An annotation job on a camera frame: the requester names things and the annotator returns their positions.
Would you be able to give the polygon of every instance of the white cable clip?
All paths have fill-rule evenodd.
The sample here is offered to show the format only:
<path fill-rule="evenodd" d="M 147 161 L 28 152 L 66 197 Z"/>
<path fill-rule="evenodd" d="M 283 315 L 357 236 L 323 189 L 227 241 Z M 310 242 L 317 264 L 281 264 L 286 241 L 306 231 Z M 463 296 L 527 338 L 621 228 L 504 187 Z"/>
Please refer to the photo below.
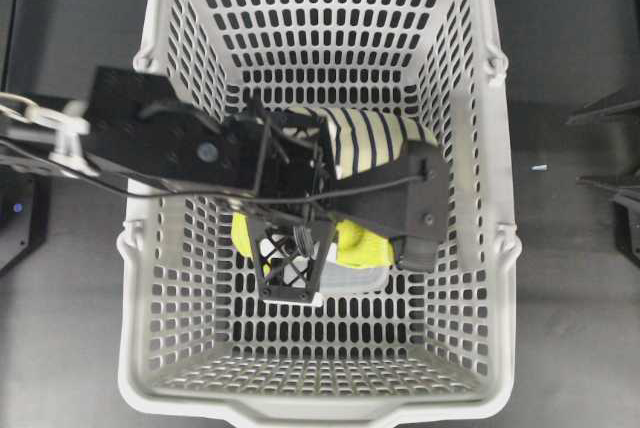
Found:
<path fill-rule="evenodd" d="M 489 75 L 489 86 L 500 87 L 504 85 L 509 68 L 509 58 L 497 46 L 487 45 L 489 58 L 485 62 L 485 71 Z"/>
<path fill-rule="evenodd" d="M 51 161 L 87 176 L 98 176 L 99 172 L 91 168 L 84 158 L 80 143 L 80 136 L 88 135 L 91 131 L 89 122 L 80 116 L 86 108 L 86 103 L 82 101 L 70 101 L 62 112 L 29 105 L 25 110 L 25 118 L 36 125 L 55 130 L 56 145 L 49 154 Z M 63 174 L 76 178 L 75 175 L 64 170 Z"/>

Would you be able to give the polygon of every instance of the black cable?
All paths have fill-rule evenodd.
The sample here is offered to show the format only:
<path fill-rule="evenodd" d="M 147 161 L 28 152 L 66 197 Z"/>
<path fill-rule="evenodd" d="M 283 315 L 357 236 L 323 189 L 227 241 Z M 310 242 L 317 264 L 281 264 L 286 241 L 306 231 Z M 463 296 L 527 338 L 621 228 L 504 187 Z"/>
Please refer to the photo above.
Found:
<path fill-rule="evenodd" d="M 39 161 L 41 163 L 45 163 L 59 170 L 63 170 L 67 173 L 70 173 L 73 176 L 83 181 L 86 181 L 87 183 L 93 186 L 102 188 L 103 190 L 106 190 L 110 193 L 113 193 L 119 196 L 124 196 L 127 198 L 139 199 L 139 200 L 149 200 L 149 199 L 157 199 L 157 198 L 174 198 L 178 196 L 179 197 L 212 196 L 214 198 L 241 200 L 241 201 L 246 201 L 248 203 L 253 203 L 257 205 L 289 205 L 289 204 L 313 203 L 316 201 L 328 200 L 332 198 L 341 198 L 345 196 L 355 196 L 355 195 L 360 195 L 362 193 L 370 193 L 372 191 L 379 191 L 379 190 L 385 190 L 387 188 L 393 188 L 395 186 L 411 183 L 412 181 L 425 180 L 423 176 L 412 175 L 412 176 L 405 176 L 403 178 L 398 178 L 396 180 L 387 181 L 385 183 L 378 183 L 375 185 L 362 186 L 358 188 L 346 188 L 343 190 L 328 191 L 326 193 L 319 193 L 317 195 L 310 195 L 310 196 L 297 197 L 297 198 L 252 198 L 250 196 L 244 196 L 244 195 L 235 195 L 235 196 L 229 195 L 228 193 L 223 193 L 221 191 L 216 191 L 216 190 L 193 190 L 193 191 L 175 191 L 175 192 L 166 191 L 166 192 L 142 195 L 138 193 L 132 193 L 122 188 L 118 188 L 117 186 L 111 185 L 109 183 L 105 183 L 104 181 L 98 178 L 93 178 L 91 176 L 88 176 L 82 173 L 81 171 L 73 170 L 60 163 L 56 163 L 55 161 L 51 161 L 47 158 L 31 153 L 29 150 L 25 150 L 24 148 L 16 145 L 15 143 L 13 143 L 10 140 L 7 140 L 6 138 L 0 137 L 0 145 L 6 146 L 10 150 L 24 157 Z"/>

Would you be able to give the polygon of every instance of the screw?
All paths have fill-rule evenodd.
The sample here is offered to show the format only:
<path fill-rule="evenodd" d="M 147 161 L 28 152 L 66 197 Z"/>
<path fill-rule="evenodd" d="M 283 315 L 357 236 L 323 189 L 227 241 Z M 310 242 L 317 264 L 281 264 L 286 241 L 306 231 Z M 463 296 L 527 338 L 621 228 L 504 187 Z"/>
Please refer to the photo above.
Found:
<path fill-rule="evenodd" d="M 200 143 L 198 146 L 198 158 L 205 163 L 213 163 L 218 159 L 218 149 L 210 142 Z"/>

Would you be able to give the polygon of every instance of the black mounting bracket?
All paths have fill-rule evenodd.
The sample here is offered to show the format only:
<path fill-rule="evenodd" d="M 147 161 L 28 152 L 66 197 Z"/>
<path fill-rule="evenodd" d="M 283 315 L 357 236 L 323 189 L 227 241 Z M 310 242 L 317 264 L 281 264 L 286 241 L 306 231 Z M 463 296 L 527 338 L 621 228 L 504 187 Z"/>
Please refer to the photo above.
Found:
<path fill-rule="evenodd" d="M 610 122 L 640 123 L 640 86 L 626 86 L 590 103 L 567 120 L 568 125 Z M 582 176 L 578 183 L 613 195 L 616 247 L 640 267 L 640 171 L 627 176 Z"/>
<path fill-rule="evenodd" d="M 47 183 L 0 167 L 0 274 L 44 241 Z"/>

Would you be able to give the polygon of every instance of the gray plastic basket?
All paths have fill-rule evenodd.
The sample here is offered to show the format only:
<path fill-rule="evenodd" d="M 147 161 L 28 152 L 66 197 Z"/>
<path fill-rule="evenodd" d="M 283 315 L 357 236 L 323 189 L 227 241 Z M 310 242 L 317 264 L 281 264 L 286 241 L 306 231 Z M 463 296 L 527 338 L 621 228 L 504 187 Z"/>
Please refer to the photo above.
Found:
<path fill-rule="evenodd" d="M 135 408 L 238 426 L 489 416 L 513 382 L 506 57 L 493 0 L 149 0 L 138 70 L 222 119 L 265 104 L 417 117 L 450 171 L 432 275 L 322 308 L 265 305 L 205 197 L 130 199 L 119 383 Z M 140 185 L 132 189 L 148 190 Z"/>

